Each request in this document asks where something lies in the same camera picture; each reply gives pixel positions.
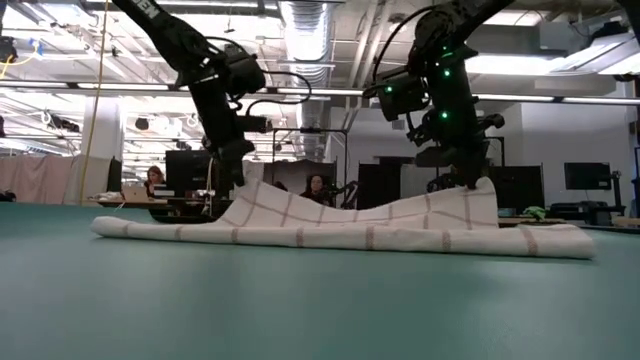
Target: teal table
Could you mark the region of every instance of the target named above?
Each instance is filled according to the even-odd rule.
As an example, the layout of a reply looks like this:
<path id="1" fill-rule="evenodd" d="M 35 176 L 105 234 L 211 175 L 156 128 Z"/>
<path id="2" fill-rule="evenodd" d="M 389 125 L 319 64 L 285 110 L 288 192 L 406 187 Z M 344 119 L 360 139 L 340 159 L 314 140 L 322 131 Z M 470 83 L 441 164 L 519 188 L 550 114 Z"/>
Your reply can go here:
<path id="1" fill-rule="evenodd" d="M 640 356 L 632 235 L 545 260 L 96 238 L 105 214 L 0 204 L 0 359 Z"/>

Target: plaid cloth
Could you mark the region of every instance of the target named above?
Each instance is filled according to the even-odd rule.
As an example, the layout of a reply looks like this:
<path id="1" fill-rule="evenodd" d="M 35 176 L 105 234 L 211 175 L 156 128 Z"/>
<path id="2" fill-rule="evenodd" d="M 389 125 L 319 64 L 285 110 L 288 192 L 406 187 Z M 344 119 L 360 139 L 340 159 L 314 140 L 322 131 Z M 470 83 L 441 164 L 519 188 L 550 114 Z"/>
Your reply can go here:
<path id="1" fill-rule="evenodd" d="M 572 225 L 499 229 L 495 189 L 455 188 L 370 210 L 338 210 L 250 179 L 216 222 L 147 225 L 98 217 L 105 237 L 490 255 L 591 258 L 591 238 Z"/>

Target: computer monitor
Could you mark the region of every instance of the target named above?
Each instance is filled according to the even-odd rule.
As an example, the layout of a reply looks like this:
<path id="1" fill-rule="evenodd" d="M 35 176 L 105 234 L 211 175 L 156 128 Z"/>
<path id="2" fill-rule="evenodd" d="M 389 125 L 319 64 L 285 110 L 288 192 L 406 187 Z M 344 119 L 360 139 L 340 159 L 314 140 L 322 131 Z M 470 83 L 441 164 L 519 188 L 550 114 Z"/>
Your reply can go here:
<path id="1" fill-rule="evenodd" d="M 498 209 L 522 214 L 530 206 L 545 206 L 541 166 L 490 167 L 489 178 L 496 188 Z"/>
<path id="2" fill-rule="evenodd" d="M 210 160 L 211 155 L 206 150 L 167 151 L 167 188 L 173 190 L 176 197 L 184 197 L 187 191 L 206 189 Z"/>
<path id="3" fill-rule="evenodd" d="M 609 163 L 565 163 L 567 190 L 611 190 Z"/>

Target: yellow cable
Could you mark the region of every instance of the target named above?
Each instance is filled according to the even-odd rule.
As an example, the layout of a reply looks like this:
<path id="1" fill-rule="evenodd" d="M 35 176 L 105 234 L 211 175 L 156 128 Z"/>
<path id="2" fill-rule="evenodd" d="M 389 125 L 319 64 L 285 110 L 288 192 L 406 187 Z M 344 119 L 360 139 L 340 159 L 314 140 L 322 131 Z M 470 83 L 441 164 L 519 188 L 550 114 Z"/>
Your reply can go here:
<path id="1" fill-rule="evenodd" d="M 102 89 L 102 70 L 104 69 L 104 48 L 107 39 L 107 15 L 109 14 L 109 0 L 104 2 L 104 18 L 102 19 L 102 43 L 100 45 L 100 67 L 98 70 L 98 88 L 96 89 L 96 101 L 93 103 L 93 115 L 91 116 L 91 128 L 89 129 L 89 139 L 87 140 L 87 154 L 82 165 L 82 176 L 80 177 L 80 205 L 84 204 L 84 182 L 87 178 L 87 168 L 89 167 L 89 156 L 91 155 L 91 142 L 93 141 L 93 131 L 96 127 L 96 117 L 98 116 L 98 100 Z"/>
<path id="2" fill-rule="evenodd" d="M 29 61 L 31 61 L 37 54 L 38 54 L 38 44 L 36 43 L 31 55 L 28 58 L 26 58 L 26 59 L 24 59 L 22 61 L 11 63 L 11 59 L 13 59 L 13 55 L 9 55 L 9 59 L 7 59 L 6 63 L 0 62 L 0 65 L 4 65 L 2 67 L 2 73 L 0 73 L 0 79 L 4 79 L 4 76 L 7 74 L 7 70 L 9 69 L 9 66 L 24 65 L 24 64 L 28 63 Z"/>
<path id="3" fill-rule="evenodd" d="M 0 79 L 4 79 L 4 75 L 7 73 L 7 69 L 9 68 L 9 63 L 11 62 L 11 59 L 13 59 L 13 55 L 9 55 L 9 59 L 7 59 L 7 62 L 4 63 L 4 67 L 2 68 L 2 74 L 0 74 Z"/>

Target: laptop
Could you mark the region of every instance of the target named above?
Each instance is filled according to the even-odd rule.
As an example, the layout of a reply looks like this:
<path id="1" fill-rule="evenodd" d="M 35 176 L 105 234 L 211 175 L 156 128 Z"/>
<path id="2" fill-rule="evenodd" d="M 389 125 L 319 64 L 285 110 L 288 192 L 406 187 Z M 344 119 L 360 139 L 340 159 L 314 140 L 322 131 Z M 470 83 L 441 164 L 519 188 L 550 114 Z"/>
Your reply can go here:
<path id="1" fill-rule="evenodd" d="M 124 186 L 122 188 L 122 196 L 124 197 L 124 201 L 128 203 L 149 202 L 147 188 L 144 186 Z"/>

